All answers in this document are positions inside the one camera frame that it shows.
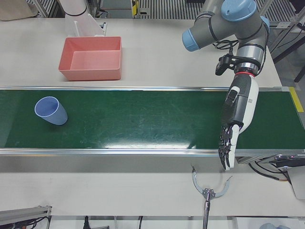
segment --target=metal clamp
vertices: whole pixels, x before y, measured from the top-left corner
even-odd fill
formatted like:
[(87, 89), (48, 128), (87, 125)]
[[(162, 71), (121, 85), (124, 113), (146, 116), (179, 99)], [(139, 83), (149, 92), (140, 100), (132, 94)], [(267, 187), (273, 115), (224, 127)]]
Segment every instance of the metal clamp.
[(203, 210), (203, 229), (207, 229), (208, 228), (208, 219), (209, 219), (209, 211), (211, 208), (211, 200), (215, 199), (215, 198), (219, 198), (222, 197), (227, 190), (229, 189), (230, 186), (230, 178), (232, 176), (229, 177), (229, 179), (227, 179), (227, 181), (225, 182), (224, 188), (221, 192), (215, 193), (213, 189), (211, 188), (205, 188), (202, 189), (198, 183), (197, 183), (197, 173), (196, 173), (196, 169), (194, 166), (192, 166), (193, 170), (192, 170), (192, 174), (193, 174), (193, 183), (195, 188), (203, 195), (204, 199), (205, 199), (205, 203), (204, 203), (204, 210)]

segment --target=electrical wire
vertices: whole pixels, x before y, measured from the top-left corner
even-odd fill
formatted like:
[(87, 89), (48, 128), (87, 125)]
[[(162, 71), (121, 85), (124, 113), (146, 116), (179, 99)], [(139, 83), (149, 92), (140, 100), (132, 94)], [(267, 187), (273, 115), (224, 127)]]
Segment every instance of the electrical wire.
[(227, 50), (230, 49), (230, 52), (233, 52), (233, 47), (239, 43), (238, 40), (230, 41), (230, 40), (222, 40), (213, 43), (213, 46), (219, 50)]
[(283, 47), (284, 45), (287, 45), (287, 44), (289, 44), (289, 43), (295, 41), (295, 40), (301, 35), (302, 31), (304, 30), (304, 26), (305, 26), (305, 22), (304, 22), (303, 25), (301, 26), (301, 31), (298, 33), (298, 35), (297, 35), (295, 38), (293, 38), (293, 39), (292, 39), (291, 41), (289, 41), (289, 42), (286, 42), (285, 44), (282, 44), (282, 45), (278, 46), (278, 48), (281, 48), (281, 47)]
[(140, 216), (139, 229), (141, 229), (141, 226), (142, 226), (142, 220), (143, 220), (143, 216)]
[(262, 168), (263, 170), (268, 171), (269, 173), (278, 173), (278, 174), (282, 174), (282, 172), (274, 172), (274, 171), (271, 171), (271, 170), (269, 170), (269, 169), (267, 169), (267, 168), (262, 167), (260, 164), (257, 163), (257, 161), (254, 161), (254, 163), (255, 163), (258, 167)]
[(262, 172), (258, 171), (257, 169), (255, 169), (255, 168), (251, 165), (251, 163), (249, 163), (248, 165), (249, 165), (249, 167), (250, 167), (254, 172), (258, 173), (259, 175), (262, 175), (262, 176), (264, 176), (264, 177), (271, 178), (271, 179), (273, 179), (273, 180), (288, 181), (288, 180), (285, 180), (285, 179), (280, 179), (280, 178), (278, 178), (278, 177), (274, 177), (274, 176), (271, 176), (271, 175), (262, 173)]
[(19, 228), (27, 227), (27, 226), (32, 226), (31, 229), (33, 229), (37, 226), (37, 223), (39, 223), (40, 221), (42, 221), (44, 219), (48, 219), (49, 222), (51, 220), (51, 218), (45, 216), (45, 217), (40, 217), (40, 218), (36, 218), (36, 219), (28, 219), (28, 220), (24, 220), (24, 221), (19, 221), (19, 222), (15, 222), (15, 223), (2, 225), (2, 226), (0, 226), (0, 229), (19, 229)]
[(291, 179), (290, 179), (290, 177), (289, 177), (289, 174), (288, 174), (288, 172), (287, 171), (282, 171), (282, 170), (280, 170), (278, 167), (276, 167), (276, 165), (274, 165), (274, 164), (271, 164), (273, 167), (275, 167), (278, 171), (280, 171), (286, 178), (287, 178), (287, 180), (288, 180), (288, 182), (292, 185), (292, 183), (291, 183)]
[(260, 70), (259, 70), (258, 73), (257, 73), (257, 76), (262, 72), (263, 67), (264, 67), (264, 64), (265, 64), (265, 62), (266, 62), (266, 57), (267, 57), (267, 44), (268, 44), (269, 35), (270, 35), (270, 31), (269, 31), (268, 25), (267, 25), (264, 21), (263, 21), (263, 24), (264, 24), (264, 27), (265, 27), (265, 29), (266, 29), (267, 36), (266, 36), (266, 42), (265, 42), (265, 47), (264, 47), (264, 60), (263, 60), (263, 63), (262, 63), (262, 65), (261, 65)]

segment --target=plastic cup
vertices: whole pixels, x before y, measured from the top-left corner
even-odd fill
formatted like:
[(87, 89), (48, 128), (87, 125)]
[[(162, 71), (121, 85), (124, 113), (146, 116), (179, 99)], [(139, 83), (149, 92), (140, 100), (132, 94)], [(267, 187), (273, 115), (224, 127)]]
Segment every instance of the plastic cup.
[(36, 103), (34, 110), (37, 116), (55, 125), (63, 125), (68, 120), (65, 108), (63, 108), (57, 98), (52, 96), (40, 99)]

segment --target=pink tray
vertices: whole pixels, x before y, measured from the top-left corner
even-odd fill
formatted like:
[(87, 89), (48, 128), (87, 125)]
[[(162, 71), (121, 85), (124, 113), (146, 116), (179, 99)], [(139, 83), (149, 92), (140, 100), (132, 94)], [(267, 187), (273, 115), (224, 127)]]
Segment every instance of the pink tray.
[(121, 38), (66, 38), (58, 69), (71, 81), (119, 80), (122, 73)]

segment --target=red ring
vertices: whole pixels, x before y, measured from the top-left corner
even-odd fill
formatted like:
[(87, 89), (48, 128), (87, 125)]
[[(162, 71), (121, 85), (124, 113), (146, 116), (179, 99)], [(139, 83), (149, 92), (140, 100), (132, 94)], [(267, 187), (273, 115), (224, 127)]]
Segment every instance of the red ring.
[(248, 73), (248, 72), (238, 72), (235, 75), (239, 75), (239, 74), (248, 74), (248, 75), (255, 77), (255, 75), (253, 73)]

